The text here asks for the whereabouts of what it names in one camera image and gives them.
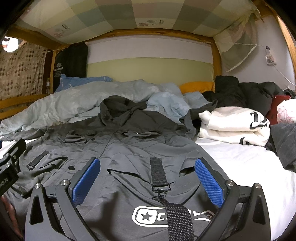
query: white bed sheet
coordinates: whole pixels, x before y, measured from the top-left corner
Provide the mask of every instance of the white bed sheet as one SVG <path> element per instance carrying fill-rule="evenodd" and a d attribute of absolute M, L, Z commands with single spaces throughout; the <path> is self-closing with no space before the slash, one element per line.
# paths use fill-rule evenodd
<path fill-rule="evenodd" d="M 271 240 L 278 238 L 296 212 L 296 173 L 285 170 L 279 158 L 264 147 L 204 138 L 194 141 L 213 157 L 237 185 L 262 185 L 270 218 Z M 0 158 L 14 143 L 2 142 Z"/>

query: checkered fabric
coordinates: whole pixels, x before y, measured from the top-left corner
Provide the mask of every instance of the checkered fabric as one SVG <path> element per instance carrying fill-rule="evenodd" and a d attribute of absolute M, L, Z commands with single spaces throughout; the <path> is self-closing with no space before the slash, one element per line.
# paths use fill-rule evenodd
<path fill-rule="evenodd" d="M 85 41 L 114 29 L 167 28 L 209 37 L 226 31 L 227 46 L 217 44 L 232 68 L 246 57 L 237 53 L 232 63 L 234 43 L 255 43 L 245 37 L 254 33 L 242 31 L 251 13 L 259 12 L 250 0 L 35 0 L 16 24 L 60 43 Z"/>
<path fill-rule="evenodd" d="M 0 48 L 0 100 L 42 94 L 47 49 L 31 43 L 12 53 Z"/>

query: black star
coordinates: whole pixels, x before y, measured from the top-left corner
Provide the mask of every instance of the black star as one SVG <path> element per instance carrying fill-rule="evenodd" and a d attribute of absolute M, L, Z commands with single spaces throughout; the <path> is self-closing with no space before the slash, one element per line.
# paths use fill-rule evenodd
<path fill-rule="evenodd" d="M 145 215 L 144 214 L 141 214 L 141 215 L 143 216 L 142 220 L 147 219 L 148 221 L 150 221 L 150 217 L 153 216 L 153 215 L 149 215 L 148 211 Z"/>

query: wooden bed frame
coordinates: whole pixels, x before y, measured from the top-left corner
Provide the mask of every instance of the wooden bed frame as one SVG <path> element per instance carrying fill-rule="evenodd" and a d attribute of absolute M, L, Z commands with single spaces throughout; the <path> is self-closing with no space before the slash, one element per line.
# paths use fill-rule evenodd
<path fill-rule="evenodd" d="M 281 18 L 278 16 L 278 14 L 269 6 L 266 4 L 264 0 L 252 0 L 253 3 L 256 5 L 258 10 L 261 13 L 262 17 L 266 17 L 269 15 L 274 15 L 276 20 L 278 21 L 278 24 L 283 32 L 283 35 L 285 37 L 285 40 L 288 45 L 288 49 L 292 58 L 293 67 L 294 67 L 294 73 L 296 71 L 296 47 L 294 45 L 293 39 L 291 37 L 291 34 L 289 33 L 289 30 L 287 29 L 284 22 L 281 20 Z M 162 28 L 135 28 L 135 29 L 120 29 L 120 30 L 113 30 L 111 32 L 102 34 L 100 36 L 97 36 L 95 38 L 86 40 L 84 42 L 89 41 L 95 41 L 98 39 L 103 38 L 111 38 L 111 37 L 117 37 L 117 36 L 131 36 L 131 35 L 158 35 L 158 36 L 170 36 L 170 37 L 176 37 L 176 38 L 183 38 L 183 39 L 190 39 L 195 40 L 197 42 L 201 43 L 208 43 L 211 45 L 212 48 L 212 56 L 213 56 L 213 68 L 214 68 L 214 79 L 217 75 L 222 75 L 222 64 L 221 64 L 221 57 L 219 50 L 217 48 L 217 45 L 215 44 L 215 41 L 212 37 L 206 37 L 202 35 L 192 34 L 185 31 L 179 31 L 179 30 L 172 30 L 172 29 L 162 29 Z M 13 25 L 9 28 L 7 32 L 7 36 L 9 37 L 15 37 L 20 38 L 25 41 L 44 46 L 48 48 L 50 51 L 52 51 L 52 61 L 51 61 L 51 68 L 50 68 L 50 93 L 53 93 L 53 72 L 54 72 L 54 62 L 56 55 L 59 51 L 67 48 L 69 45 L 63 45 L 61 43 L 58 43 L 41 33 L 24 29 L 19 26 Z M 33 96 L 22 96 L 22 97 L 13 97 L 6 100 L 0 101 L 0 109 L 11 107 L 16 104 L 23 104 L 23 103 L 30 103 L 34 102 L 40 98 L 45 97 L 46 95 L 33 95 Z M 13 109 L 10 109 L 8 111 L 0 113 L 0 120 L 8 118 L 10 116 L 15 115 L 18 112 L 21 112 L 24 110 L 25 107 L 16 107 Z"/>

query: black snap button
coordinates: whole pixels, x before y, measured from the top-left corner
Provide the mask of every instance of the black snap button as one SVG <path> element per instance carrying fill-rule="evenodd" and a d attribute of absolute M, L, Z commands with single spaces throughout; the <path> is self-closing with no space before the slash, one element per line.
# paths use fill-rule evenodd
<path fill-rule="evenodd" d="M 74 170 L 75 170 L 75 167 L 73 167 L 73 166 L 68 166 L 68 169 L 69 169 L 70 171 L 74 171 Z"/>

